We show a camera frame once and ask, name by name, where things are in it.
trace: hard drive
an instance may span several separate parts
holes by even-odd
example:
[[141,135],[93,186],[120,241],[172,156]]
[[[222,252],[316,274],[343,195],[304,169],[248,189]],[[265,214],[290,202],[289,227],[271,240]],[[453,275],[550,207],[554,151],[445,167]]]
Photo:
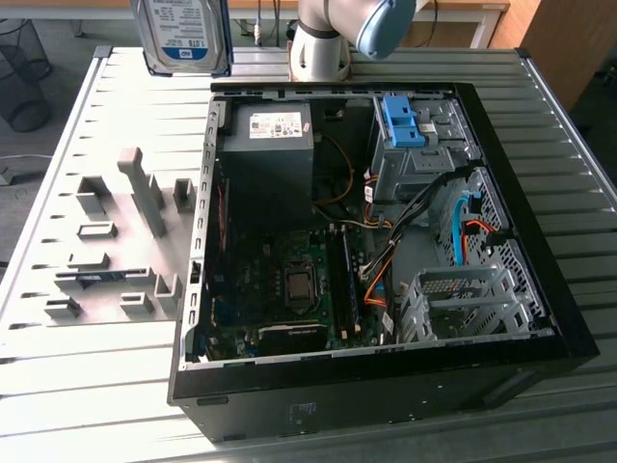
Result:
[[154,75],[229,75],[233,61],[227,0],[131,0]]

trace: label sticker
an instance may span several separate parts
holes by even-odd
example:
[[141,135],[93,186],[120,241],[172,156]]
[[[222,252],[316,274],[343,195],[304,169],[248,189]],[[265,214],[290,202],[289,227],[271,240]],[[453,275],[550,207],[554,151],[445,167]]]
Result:
[[249,138],[302,137],[300,113],[253,113]]
[[387,312],[384,312],[384,316],[382,317],[382,323],[388,330],[390,334],[392,334],[392,330],[394,329],[394,322],[392,318],[388,315]]
[[437,128],[433,123],[419,123],[417,125],[420,129],[420,132],[423,133],[437,133]]
[[200,60],[208,51],[199,0],[148,0],[159,46],[176,60]]

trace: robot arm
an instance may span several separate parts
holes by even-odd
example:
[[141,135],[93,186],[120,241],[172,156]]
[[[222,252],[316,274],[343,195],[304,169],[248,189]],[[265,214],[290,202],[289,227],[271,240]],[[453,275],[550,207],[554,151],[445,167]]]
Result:
[[401,42],[416,12],[415,0],[301,0],[291,48],[293,76],[301,81],[342,80],[347,42],[381,60]]

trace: slotted aluminum table surface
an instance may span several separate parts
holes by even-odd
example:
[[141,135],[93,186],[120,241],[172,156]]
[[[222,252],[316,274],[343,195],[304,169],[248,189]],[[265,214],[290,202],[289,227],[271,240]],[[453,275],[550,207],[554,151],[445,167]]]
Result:
[[[235,59],[231,79],[286,80],[280,50],[237,49]],[[115,48],[90,66],[0,289],[2,461],[617,461],[616,196],[597,161],[514,51],[354,60],[361,81],[475,84],[602,355],[486,413],[215,448],[166,403],[173,321],[127,320],[102,298],[95,316],[45,326],[38,302],[53,272],[37,262],[75,233],[71,177],[115,164],[121,146],[141,147],[163,188],[200,168],[210,79],[151,77],[141,49]],[[143,232],[131,220],[140,225],[129,237]]]

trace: wastebasket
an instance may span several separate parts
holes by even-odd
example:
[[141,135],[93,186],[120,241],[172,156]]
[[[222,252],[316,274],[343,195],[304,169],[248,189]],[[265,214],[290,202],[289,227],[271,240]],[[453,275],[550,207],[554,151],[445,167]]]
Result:
[[[44,52],[44,58],[24,52],[22,45],[31,43],[31,39],[24,41],[27,29],[17,30],[16,36],[13,31],[2,35],[6,21],[0,23],[0,117],[14,131],[29,132],[41,127],[49,118],[49,104],[40,91],[39,79],[49,73],[50,68],[43,65]],[[21,25],[28,22],[32,25],[31,21],[19,21]]]
[[[7,52],[14,47],[23,53],[37,79],[51,72],[51,64],[30,19],[0,19],[0,46],[7,46]],[[9,62],[12,60],[11,56],[6,57]]]

